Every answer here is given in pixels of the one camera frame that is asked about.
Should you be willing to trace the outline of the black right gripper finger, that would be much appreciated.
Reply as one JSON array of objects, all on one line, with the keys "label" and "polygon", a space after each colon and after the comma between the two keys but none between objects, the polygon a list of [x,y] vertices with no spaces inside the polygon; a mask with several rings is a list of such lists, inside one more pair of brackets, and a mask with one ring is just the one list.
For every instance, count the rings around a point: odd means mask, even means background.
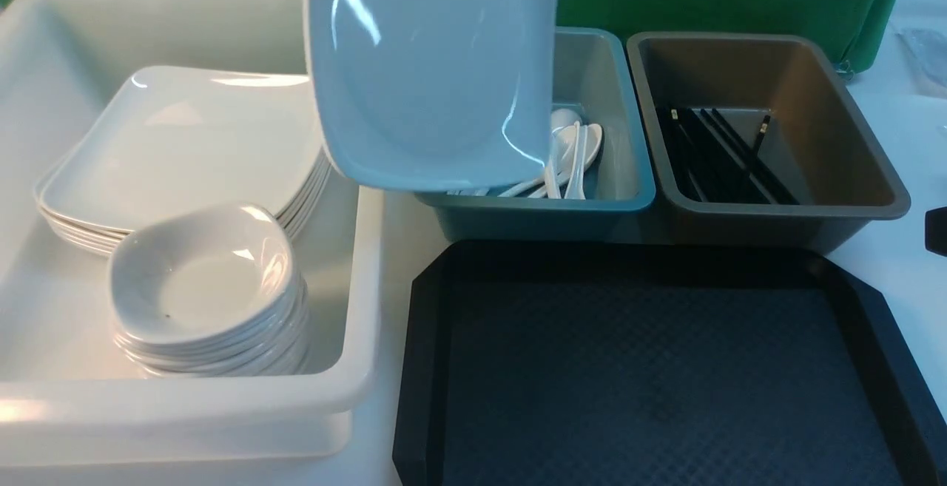
[{"label": "black right gripper finger", "polygon": [[947,256],[947,207],[926,211],[926,250]]}]

